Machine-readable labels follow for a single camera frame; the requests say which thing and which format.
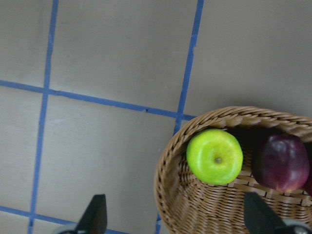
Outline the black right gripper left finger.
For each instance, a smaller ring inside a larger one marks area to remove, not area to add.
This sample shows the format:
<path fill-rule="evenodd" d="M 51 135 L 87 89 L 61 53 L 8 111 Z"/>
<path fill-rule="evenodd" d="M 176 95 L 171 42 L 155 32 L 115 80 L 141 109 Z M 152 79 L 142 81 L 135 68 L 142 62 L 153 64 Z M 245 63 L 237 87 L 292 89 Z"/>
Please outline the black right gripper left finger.
<path fill-rule="evenodd" d="M 106 196 L 94 195 L 76 226 L 77 234 L 104 234 L 107 229 Z"/>

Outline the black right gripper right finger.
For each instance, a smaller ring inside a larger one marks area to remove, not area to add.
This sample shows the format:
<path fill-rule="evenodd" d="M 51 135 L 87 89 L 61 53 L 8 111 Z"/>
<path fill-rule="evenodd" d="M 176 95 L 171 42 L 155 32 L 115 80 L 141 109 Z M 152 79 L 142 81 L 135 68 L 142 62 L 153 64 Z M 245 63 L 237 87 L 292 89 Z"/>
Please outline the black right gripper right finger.
<path fill-rule="evenodd" d="M 274 234 L 287 226 L 255 192 L 244 194 L 244 224 L 251 234 Z"/>

